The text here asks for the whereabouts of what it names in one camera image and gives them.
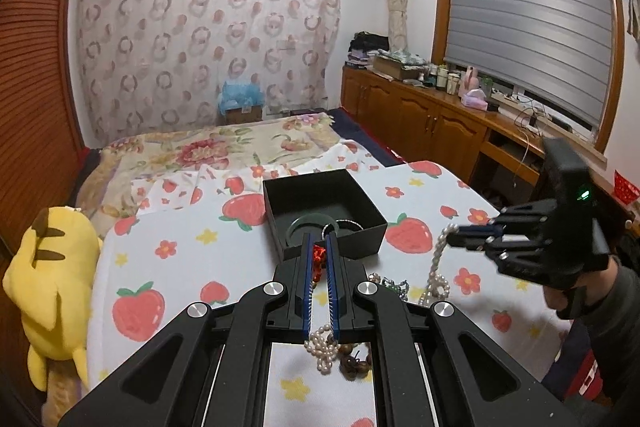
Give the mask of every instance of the pink bottle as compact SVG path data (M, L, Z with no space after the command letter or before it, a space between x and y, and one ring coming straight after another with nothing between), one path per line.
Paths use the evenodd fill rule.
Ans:
M466 68L465 76L462 78L460 82L460 89L458 89L458 96L462 98L469 91L473 89L478 89L480 86L480 81L478 80L478 69L472 68L469 66Z

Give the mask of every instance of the blue plastic bag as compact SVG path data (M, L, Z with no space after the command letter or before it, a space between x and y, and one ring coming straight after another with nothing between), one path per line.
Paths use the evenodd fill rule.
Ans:
M225 82L222 86L222 92L218 97L218 107L222 114L226 114L229 109L254 105L264 105L264 93L257 84L250 82L229 84Z

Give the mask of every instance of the pikachu plush toy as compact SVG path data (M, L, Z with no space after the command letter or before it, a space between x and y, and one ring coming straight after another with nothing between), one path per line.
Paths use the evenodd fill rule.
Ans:
M73 359L87 386L86 333L95 266L102 242L89 219L64 207L45 208L24 235L2 287L22 312L29 339L29 375L47 389L47 359Z

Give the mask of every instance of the cardboard box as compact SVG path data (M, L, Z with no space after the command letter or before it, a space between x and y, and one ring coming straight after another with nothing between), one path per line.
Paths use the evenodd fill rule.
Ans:
M243 123L254 123L262 121L262 106L253 105L250 110L239 107L237 109L227 109L225 112L225 123L227 125L240 125Z
M419 71L411 70L406 71L402 69L402 64L394 60L389 60L385 57L374 57L373 68L380 73L388 74L394 77L396 80L406 80L408 78L418 78Z
M292 246L287 246L286 233L291 223L313 212L328 214L334 219L350 219L364 228L348 235L338 234L342 256L361 259L378 253L385 237L386 219L346 170L265 180L262 186L267 219L281 261L300 255L305 232L312 233L316 243L326 246L321 240L322 230L314 225L296 229Z

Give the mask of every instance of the window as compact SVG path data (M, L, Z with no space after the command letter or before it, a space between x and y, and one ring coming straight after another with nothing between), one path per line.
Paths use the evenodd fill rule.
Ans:
M438 0L433 58L477 67L602 130L617 106L612 78L622 76L615 1Z

